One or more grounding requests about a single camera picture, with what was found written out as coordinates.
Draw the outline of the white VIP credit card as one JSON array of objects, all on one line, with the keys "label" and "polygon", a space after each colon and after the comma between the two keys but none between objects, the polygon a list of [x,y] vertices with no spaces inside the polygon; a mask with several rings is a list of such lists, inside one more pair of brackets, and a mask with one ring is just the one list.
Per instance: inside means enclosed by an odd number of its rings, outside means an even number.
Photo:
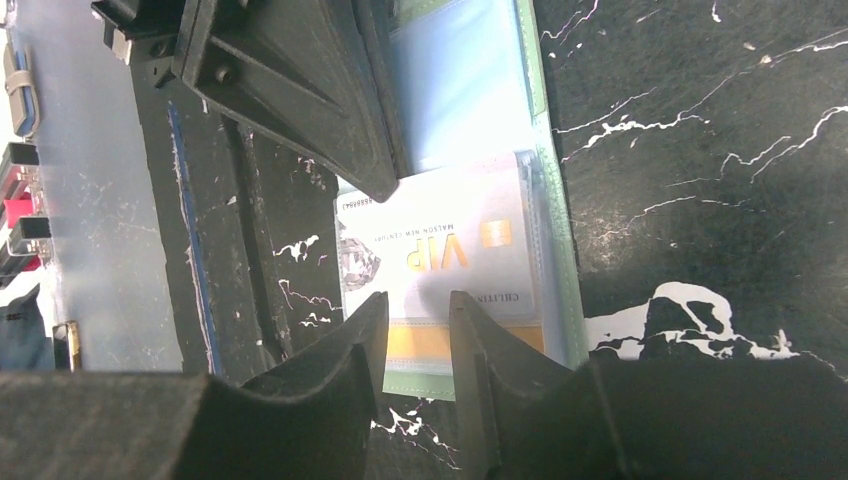
[{"label": "white VIP credit card", "polygon": [[441,325],[451,293],[465,291],[502,323],[536,322],[539,268],[526,173],[526,163],[509,153],[404,178],[383,203],[359,191],[340,195],[345,312],[385,292],[393,322]]}]

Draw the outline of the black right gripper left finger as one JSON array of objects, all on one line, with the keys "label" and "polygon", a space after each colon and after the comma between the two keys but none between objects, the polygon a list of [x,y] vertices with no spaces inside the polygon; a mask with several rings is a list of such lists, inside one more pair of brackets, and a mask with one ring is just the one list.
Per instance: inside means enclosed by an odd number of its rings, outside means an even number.
[{"label": "black right gripper left finger", "polygon": [[174,373],[5,373],[5,479],[360,479],[386,293],[241,386]]}]

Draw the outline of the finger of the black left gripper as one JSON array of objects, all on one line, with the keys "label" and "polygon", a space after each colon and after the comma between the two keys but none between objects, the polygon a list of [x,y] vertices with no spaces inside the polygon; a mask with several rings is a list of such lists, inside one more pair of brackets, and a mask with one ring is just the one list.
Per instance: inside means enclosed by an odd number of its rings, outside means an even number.
[{"label": "finger of the black left gripper", "polygon": [[189,1],[173,72],[375,201],[408,173],[390,1]]}]

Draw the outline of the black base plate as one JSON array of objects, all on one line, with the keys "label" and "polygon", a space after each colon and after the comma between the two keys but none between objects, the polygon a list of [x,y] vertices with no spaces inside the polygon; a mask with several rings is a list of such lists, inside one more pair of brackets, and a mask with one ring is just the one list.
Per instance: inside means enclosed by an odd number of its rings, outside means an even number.
[{"label": "black base plate", "polygon": [[167,79],[161,63],[131,78],[183,368],[241,384],[342,321],[337,178]]}]

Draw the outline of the mint green card holder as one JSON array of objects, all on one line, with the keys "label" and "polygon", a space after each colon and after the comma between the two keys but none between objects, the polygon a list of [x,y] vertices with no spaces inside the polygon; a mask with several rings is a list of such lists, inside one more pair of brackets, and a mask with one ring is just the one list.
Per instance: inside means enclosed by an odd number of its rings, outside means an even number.
[{"label": "mint green card holder", "polygon": [[529,1],[399,1],[391,53],[411,162],[382,203],[335,202],[341,304],[389,299],[383,389],[452,400],[449,298],[469,293],[553,361],[588,356]]}]

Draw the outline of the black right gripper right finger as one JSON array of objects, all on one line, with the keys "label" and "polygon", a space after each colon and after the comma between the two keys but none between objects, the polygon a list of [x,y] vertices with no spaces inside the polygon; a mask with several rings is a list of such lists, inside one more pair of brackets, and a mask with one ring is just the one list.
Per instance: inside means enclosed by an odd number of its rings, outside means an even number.
[{"label": "black right gripper right finger", "polygon": [[468,479],[843,479],[847,384],[821,361],[591,360],[570,370],[450,296]]}]

